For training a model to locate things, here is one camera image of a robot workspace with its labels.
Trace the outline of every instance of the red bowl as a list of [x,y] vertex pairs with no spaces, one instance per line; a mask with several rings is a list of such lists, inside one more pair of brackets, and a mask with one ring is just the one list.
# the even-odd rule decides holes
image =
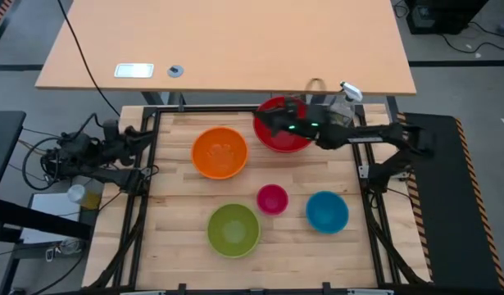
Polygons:
[[[296,102],[300,106],[297,116],[303,118],[306,115],[306,104],[300,99],[297,99]],[[265,111],[274,107],[284,107],[284,97],[271,98],[262,103],[257,110]],[[306,138],[290,134],[286,131],[279,131],[273,138],[271,131],[257,118],[253,118],[253,129],[259,140],[276,152],[298,152],[311,143]]]
[[277,184],[267,184],[257,194],[257,205],[267,215],[281,214],[288,206],[288,194]]

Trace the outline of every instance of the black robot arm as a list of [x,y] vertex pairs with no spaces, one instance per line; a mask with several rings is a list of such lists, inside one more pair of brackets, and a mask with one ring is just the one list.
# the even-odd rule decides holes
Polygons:
[[434,136],[425,129],[411,125],[344,127],[334,123],[335,114],[323,105],[305,105],[306,115],[298,114],[301,103],[287,98],[282,105],[265,111],[256,111],[255,117],[275,136],[280,130],[308,138],[323,149],[338,149],[352,143],[390,143],[398,152],[383,163],[359,167],[367,188],[375,193],[385,193],[392,175],[408,171],[411,163],[431,157]]
[[[92,138],[83,132],[95,117],[102,127],[104,140]],[[123,192],[141,195],[147,191],[147,175],[140,169],[108,169],[116,161],[123,166],[134,164],[134,156],[140,154],[154,139],[152,131],[138,132],[132,126],[121,134],[117,120],[107,120],[100,125],[92,114],[77,131],[63,133],[56,138],[59,147],[48,149],[40,158],[40,164],[52,183],[84,176],[102,183],[113,183]]]

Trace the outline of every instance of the floor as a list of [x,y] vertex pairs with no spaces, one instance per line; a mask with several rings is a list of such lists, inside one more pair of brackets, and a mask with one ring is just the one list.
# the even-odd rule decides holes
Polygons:
[[[67,7],[70,5],[70,1],[63,2]],[[0,40],[0,64],[42,64],[62,20],[61,12],[52,0],[22,1]],[[504,20],[504,0],[489,1],[474,20],[493,30]],[[495,48],[484,47],[479,50],[479,56],[456,52],[439,36],[411,35],[405,19],[398,19],[397,23],[409,61],[504,60],[504,52]],[[453,36],[451,41],[459,48],[467,48],[467,44],[474,48],[483,41],[501,42],[499,38],[487,36],[476,29]],[[461,118],[504,271],[504,67],[413,68],[411,71],[417,95],[398,98],[398,107],[401,111]],[[0,71],[0,110],[25,111],[25,127],[60,133],[78,128],[91,112],[97,112],[101,120],[114,117],[96,92],[35,89],[38,74],[37,71]],[[140,93],[106,92],[106,95],[117,109],[145,104]],[[190,104],[259,103],[269,98],[270,94],[186,93],[185,97]],[[384,98],[367,98],[366,101],[384,102]],[[90,126],[87,132],[100,135],[99,129],[94,126]],[[36,142],[43,136],[23,132],[21,138]],[[25,152],[22,146],[17,146],[11,164],[19,165]],[[34,162],[28,171],[41,175]],[[91,186],[100,192],[99,184]],[[51,191],[60,192],[67,187],[68,184],[58,184]],[[7,169],[0,185],[0,198],[26,205],[31,193],[33,191],[24,184],[20,173]],[[11,245],[0,243],[0,252],[10,248]],[[0,256],[0,281],[8,259],[8,256]],[[75,263],[72,258],[56,259],[50,263],[22,261],[14,286],[32,293],[50,284]],[[77,289],[82,281],[84,265],[85,259],[50,293]]]

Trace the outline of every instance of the desk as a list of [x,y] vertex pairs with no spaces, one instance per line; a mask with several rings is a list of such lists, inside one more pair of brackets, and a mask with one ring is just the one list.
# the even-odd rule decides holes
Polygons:
[[[336,93],[346,80],[366,95],[415,94],[390,1],[75,0],[69,19],[105,90]],[[138,62],[155,65],[151,79],[114,77]],[[94,89],[67,24],[36,87]]]
[[[388,123],[384,105],[366,105],[365,110],[368,125]],[[143,107],[124,107],[120,128],[139,127],[142,114]],[[213,125],[235,128],[247,141],[247,165],[232,179],[206,179],[190,160],[193,140]],[[272,152],[254,134],[252,113],[242,111],[164,113],[158,134],[154,163],[160,173],[152,178],[136,289],[177,289],[179,283],[188,289],[321,288],[325,281],[332,288],[376,286],[351,146],[325,151],[311,145],[292,154]],[[395,153],[395,147],[382,143],[373,149],[376,161]],[[257,210],[257,190],[270,183],[283,185],[290,203],[279,217],[260,217],[263,234],[254,252],[233,260],[213,252],[205,232],[209,215],[227,202]],[[405,184],[396,180],[389,187],[406,193]],[[106,185],[102,202],[115,196],[117,189]],[[339,234],[318,234],[306,222],[306,200],[324,189],[340,193],[348,204],[350,220]],[[396,249],[419,276],[429,279],[410,200],[385,193],[384,202]],[[83,286],[97,279],[115,254],[125,207],[126,196],[119,196],[100,213]]]

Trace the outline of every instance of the black mat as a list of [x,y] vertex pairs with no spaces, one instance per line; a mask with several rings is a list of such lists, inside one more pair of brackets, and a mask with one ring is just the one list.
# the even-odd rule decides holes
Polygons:
[[408,183],[434,284],[504,288],[461,122],[450,116],[405,113],[398,117],[437,137],[435,158],[414,164],[415,174]]

